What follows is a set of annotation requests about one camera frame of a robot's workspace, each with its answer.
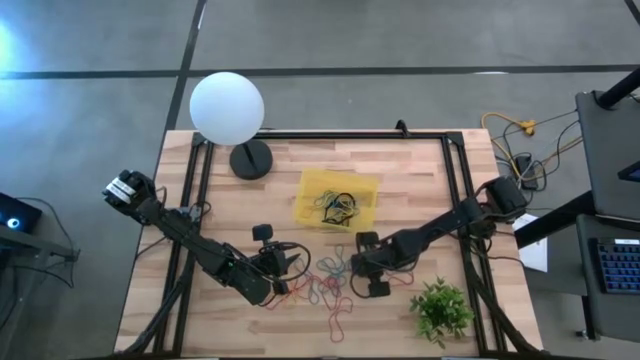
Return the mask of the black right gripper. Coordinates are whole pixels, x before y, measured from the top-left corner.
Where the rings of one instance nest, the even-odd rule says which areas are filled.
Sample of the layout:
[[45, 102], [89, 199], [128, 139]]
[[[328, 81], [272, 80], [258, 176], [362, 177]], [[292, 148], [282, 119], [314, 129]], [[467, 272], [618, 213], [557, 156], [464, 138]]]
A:
[[350, 258], [353, 276], [366, 278], [368, 293], [355, 291], [360, 298], [379, 298], [389, 296], [391, 285], [382, 277], [386, 271], [397, 270], [399, 266], [393, 264], [394, 253], [391, 247], [380, 241], [376, 232], [358, 232], [355, 235], [356, 253]]

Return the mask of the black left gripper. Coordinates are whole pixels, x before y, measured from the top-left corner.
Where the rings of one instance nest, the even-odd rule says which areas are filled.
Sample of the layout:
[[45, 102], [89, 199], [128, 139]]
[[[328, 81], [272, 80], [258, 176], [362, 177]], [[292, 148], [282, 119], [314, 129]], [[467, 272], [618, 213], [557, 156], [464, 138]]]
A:
[[260, 241], [263, 246], [259, 249], [255, 264], [257, 267], [275, 278], [273, 289], [276, 295], [285, 295], [289, 292], [286, 281], [282, 279], [284, 275], [291, 275], [295, 271], [293, 265], [300, 254], [286, 257], [285, 249], [279, 241], [272, 241], [273, 228], [269, 224], [260, 224], [252, 228], [254, 241]]

